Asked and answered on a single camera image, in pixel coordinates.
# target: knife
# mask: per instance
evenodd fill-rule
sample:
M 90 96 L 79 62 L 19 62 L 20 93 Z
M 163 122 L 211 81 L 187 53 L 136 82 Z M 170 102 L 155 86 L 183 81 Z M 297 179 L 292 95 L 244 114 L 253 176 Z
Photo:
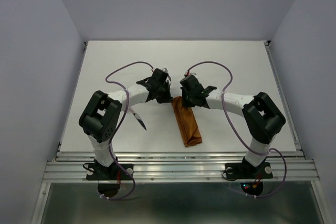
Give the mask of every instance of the knife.
M 140 125 L 145 129 L 145 131 L 147 132 L 147 129 L 146 129 L 146 125 L 144 124 L 143 120 L 141 119 L 141 117 L 132 109 L 132 107 L 130 107 L 128 109 L 129 112 L 131 112 L 135 119 L 137 119 L 137 121 L 140 123 Z

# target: white wall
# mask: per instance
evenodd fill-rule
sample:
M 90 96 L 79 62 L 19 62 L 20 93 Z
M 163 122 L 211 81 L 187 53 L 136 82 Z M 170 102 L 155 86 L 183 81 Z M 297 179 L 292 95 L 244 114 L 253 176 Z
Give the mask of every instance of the white wall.
M 61 0 L 0 0 L 0 223 L 30 223 L 83 43 Z
M 294 0 L 62 0 L 84 40 L 271 39 Z
M 293 120 L 336 220 L 336 0 L 295 0 L 271 43 Z

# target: orange towel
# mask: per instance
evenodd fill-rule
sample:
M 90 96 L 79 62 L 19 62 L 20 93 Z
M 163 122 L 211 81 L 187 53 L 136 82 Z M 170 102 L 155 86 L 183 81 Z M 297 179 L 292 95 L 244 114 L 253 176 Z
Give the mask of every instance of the orange towel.
M 202 142 L 202 137 L 198 130 L 192 108 L 185 108 L 182 106 L 182 97 L 175 97 L 172 105 L 184 146 L 189 147 L 200 144 Z

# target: robotic arm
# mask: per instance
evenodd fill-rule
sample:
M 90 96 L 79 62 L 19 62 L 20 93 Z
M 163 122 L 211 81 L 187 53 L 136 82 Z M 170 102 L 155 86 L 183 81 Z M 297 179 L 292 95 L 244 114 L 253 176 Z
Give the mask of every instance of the robotic arm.
M 180 84 L 184 107 L 201 106 L 223 110 L 223 93 L 216 87 L 209 86 L 204 89 L 194 75 L 186 76 Z M 235 179 L 253 177 L 260 172 L 269 147 L 286 119 L 266 93 L 260 92 L 256 96 L 225 93 L 224 103 L 227 112 L 245 118 L 252 135 L 249 151 L 241 165 L 236 168 Z
M 129 107 L 154 99 L 158 103 L 171 102 L 167 77 L 167 71 L 156 68 L 151 77 L 127 88 Z M 124 90 L 113 93 L 96 91 L 79 119 L 79 125 L 91 140 L 95 160 L 104 167 L 109 167 L 113 163 L 109 152 L 111 144 L 109 140 L 116 133 L 120 112 L 126 112 L 126 92 Z

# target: white table surface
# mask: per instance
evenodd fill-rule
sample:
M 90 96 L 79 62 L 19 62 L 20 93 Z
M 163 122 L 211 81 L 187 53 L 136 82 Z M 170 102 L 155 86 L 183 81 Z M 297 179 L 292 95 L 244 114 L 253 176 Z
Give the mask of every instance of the white table surface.
M 62 152 L 92 152 L 92 146 L 78 120 L 92 94 L 101 90 L 113 92 L 120 88 L 105 83 L 105 77 L 117 68 L 134 61 L 147 61 L 154 67 L 167 68 L 172 77 L 172 96 L 181 95 L 179 81 L 191 65 L 212 60 L 226 65 L 234 80 L 227 92 L 257 95 L 266 92 L 284 113 L 275 78 L 262 41 L 90 41 L 81 67 L 79 80 L 62 138 Z M 217 65 L 201 65 L 192 70 L 206 87 L 222 89 L 229 80 L 225 69 Z M 110 78 L 126 87 L 151 75 L 147 65 L 134 65 Z M 171 104 L 150 101 L 133 107 L 146 124 L 147 132 L 128 113 L 114 136 L 116 152 L 244 152 L 230 128 L 224 112 L 193 108 L 202 144 L 184 147 Z M 251 136 L 245 120 L 230 117 L 243 139 Z M 280 151 L 295 151 L 289 124 L 277 135 L 273 147 Z

